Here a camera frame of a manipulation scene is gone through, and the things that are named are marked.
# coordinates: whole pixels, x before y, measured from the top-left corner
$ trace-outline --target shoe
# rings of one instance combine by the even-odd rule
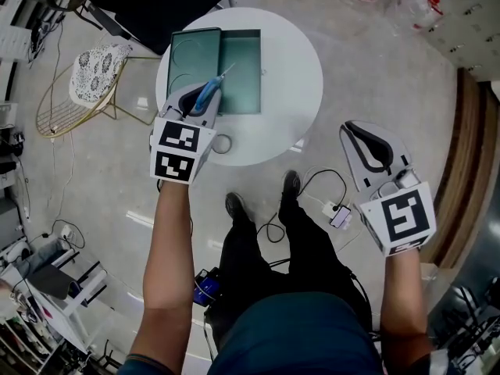
[[[283,181],[283,192],[281,195],[281,201],[285,200],[287,202],[297,200],[298,194],[300,193],[300,176],[297,171],[289,170],[284,176]]]
[[[226,211],[233,221],[250,220],[245,211],[245,202],[243,198],[233,191],[226,195]]]

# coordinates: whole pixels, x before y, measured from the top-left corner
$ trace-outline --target screwdriver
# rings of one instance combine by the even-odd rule
[[[205,103],[212,99],[213,94],[216,92],[217,89],[220,88],[220,84],[222,84],[222,81],[226,77],[227,73],[230,71],[231,68],[233,68],[235,62],[233,62],[230,67],[222,72],[218,77],[215,77],[211,79],[203,88],[202,93],[198,96],[196,99],[195,103],[195,108],[194,112],[199,113],[203,110],[203,107],[205,106]]]

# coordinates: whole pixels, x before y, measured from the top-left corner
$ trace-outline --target green tray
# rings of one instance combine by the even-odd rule
[[[224,79],[219,114],[260,113],[260,29],[223,30],[219,73]]]
[[[167,97],[189,84],[208,82],[234,63],[221,86],[219,114],[260,113],[260,30],[176,32],[171,46]]]
[[[217,76],[220,33],[219,28],[207,28],[172,34],[166,97],[184,86]]]

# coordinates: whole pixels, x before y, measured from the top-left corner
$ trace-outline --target white table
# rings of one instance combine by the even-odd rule
[[[247,166],[285,152],[302,138],[320,109],[323,72],[313,45],[293,23],[261,9],[222,9],[185,29],[208,27],[260,29],[262,52],[261,113],[219,116],[215,128],[230,136],[233,144],[226,154],[211,152],[209,161]],[[169,57],[170,47],[156,77],[159,110],[166,100]]]

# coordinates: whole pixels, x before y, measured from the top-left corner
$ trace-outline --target black pants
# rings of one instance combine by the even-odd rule
[[[206,312],[217,348],[248,307],[271,295],[297,291],[323,291],[342,298],[363,327],[371,330],[370,307],[353,284],[350,270],[338,260],[327,232],[296,200],[281,203],[279,218],[290,241],[288,274],[270,269],[261,256],[255,224],[250,220],[234,221],[226,236],[220,258],[223,295]]]

